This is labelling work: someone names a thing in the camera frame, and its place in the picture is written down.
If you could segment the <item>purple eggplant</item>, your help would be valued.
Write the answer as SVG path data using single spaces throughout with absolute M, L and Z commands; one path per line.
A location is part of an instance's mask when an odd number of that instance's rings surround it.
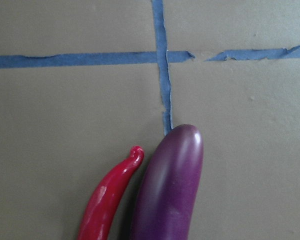
M 179 125 L 163 138 L 139 189 L 131 240 L 188 238 L 203 155 L 203 139 L 193 125 Z

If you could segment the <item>red chili pepper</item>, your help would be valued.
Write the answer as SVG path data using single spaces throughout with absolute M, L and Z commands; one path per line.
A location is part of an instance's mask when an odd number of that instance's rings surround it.
M 131 177 L 142 164 L 144 156 L 142 147 L 133 146 L 129 156 L 102 178 L 86 205 L 78 231 L 78 240 L 108 238 L 122 196 Z

